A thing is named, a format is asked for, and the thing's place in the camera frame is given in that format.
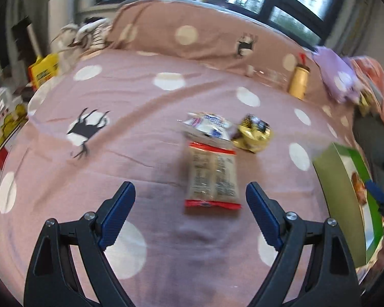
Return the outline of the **orange snack packet in box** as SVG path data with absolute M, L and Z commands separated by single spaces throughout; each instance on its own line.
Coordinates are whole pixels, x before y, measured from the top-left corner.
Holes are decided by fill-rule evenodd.
M 367 203 L 366 186 L 357 172 L 352 173 L 351 180 L 352 180 L 352 186 L 353 186 L 353 189 L 355 190 L 358 203 L 361 206 L 364 206 Z

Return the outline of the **yellow bottle brown cap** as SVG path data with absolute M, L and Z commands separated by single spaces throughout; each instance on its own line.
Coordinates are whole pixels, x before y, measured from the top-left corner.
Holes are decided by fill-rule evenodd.
M 288 93 L 297 99 L 303 100 L 306 94 L 310 68 L 306 64 L 306 54 L 301 53 L 299 57 L 300 61 L 297 63 L 289 82 Z

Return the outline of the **yellow box on floor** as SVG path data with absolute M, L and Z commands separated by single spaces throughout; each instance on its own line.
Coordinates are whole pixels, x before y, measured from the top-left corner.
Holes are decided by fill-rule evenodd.
M 28 67 L 27 75 L 34 91 L 58 74 L 58 64 L 58 54 L 51 53 L 46 57 L 38 56 L 36 62 Z

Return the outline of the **striped crumpled cloth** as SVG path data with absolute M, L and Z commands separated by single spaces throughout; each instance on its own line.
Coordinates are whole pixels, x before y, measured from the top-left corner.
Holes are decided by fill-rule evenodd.
M 108 46 L 107 37 L 112 21 L 104 17 L 86 18 L 81 24 L 69 23 L 63 26 L 50 42 L 53 52 L 79 50 L 99 51 Z

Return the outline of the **white silver snack packet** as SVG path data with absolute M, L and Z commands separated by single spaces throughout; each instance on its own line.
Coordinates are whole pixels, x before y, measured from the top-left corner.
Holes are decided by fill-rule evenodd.
M 233 124 L 218 114 L 189 112 L 186 120 L 180 120 L 183 131 L 200 139 L 230 141 L 229 130 Z

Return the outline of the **clear red edged snack packet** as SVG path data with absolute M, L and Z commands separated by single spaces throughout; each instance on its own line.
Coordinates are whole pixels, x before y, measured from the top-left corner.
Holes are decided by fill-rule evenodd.
M 188 151 L 188 191 L 184 205 L 239 210 L 235 151 L 195 141 L 188 145 Z

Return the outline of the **pink polka dot bedsheet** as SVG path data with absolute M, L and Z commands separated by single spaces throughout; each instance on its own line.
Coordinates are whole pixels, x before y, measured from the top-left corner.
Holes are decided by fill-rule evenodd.
M 353 106 L 327 94 L 310 62 L 306 97 L 261 80 L 290 78 L 301 48 L 266 26 L 193 2 L 124 5 L 109 47 L 83 57 L 18 133 L 0 182 L 0 277 L 23 298 L 44 222 L 79 219 L 130 181 L 136 201 L 111 267 L 137 306 L 247 306 L 273 250 L 247 206 L 184 206 L 192 112 L 232 123 L 253 114 L 273 136 L 259 153 L 238 150 L 241 191 L 259 182 L 284 209 L 324 220 L 312 165 L 330 144 L 351 144 Z

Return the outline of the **purple polka dot cloth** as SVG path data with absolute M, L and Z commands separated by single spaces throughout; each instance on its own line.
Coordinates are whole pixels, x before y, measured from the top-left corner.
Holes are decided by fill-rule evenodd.
M 312 53 L 329 95 L 338 103 L 359 103 L 360 88 L 354 70 L 332 49 L 317 46 Z

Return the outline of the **pink patterned cloth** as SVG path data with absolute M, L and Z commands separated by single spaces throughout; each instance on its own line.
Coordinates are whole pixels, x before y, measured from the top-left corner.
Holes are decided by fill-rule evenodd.
M 366 102 L 384 123 L 384 70 L 381 64 L 368 56 L 351 57 L 348 61 L 361 83 Z

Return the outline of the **gold black snack packet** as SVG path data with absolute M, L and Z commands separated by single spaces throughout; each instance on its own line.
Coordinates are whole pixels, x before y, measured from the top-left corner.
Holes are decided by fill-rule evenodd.
M 267 147 L 272 137 L 268 123 L 253 114 L 247 114 L 237 126 L 232 144 L 242 150 L 258 153 Z

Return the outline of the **clear glass jar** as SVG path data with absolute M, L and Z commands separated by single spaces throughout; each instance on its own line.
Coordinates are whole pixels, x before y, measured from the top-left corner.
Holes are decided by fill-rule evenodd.
M 269 68 L 256 68 L 252 65 L 246 67 L 247 77 L 258 80 L 259 82 L 267 85 L 268 87 L 274 87 L 280 90 L 286 90 L 288 80 L 283 73 L 269 69 Z

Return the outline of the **yellow green snack bag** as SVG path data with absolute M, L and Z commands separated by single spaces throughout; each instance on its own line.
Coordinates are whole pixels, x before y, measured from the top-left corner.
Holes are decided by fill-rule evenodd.
M 376 113 L 376 104 L 369 92 L 360 92 L 358 108 L 362 116 Z

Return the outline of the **green white cardboard box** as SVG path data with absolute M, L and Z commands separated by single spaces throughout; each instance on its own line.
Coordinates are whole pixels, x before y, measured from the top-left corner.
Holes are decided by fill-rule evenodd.
M 368 167 L 360 153 L 338 143 L 332 143 L 313 160 L 315 171 L 331 218 L 345 236 L 355 267 L 366 265 L 384 235 L 379 206 L 371 194 L 364 205 L 357 198 L 352 175 L 363 181 L 370 179 Z

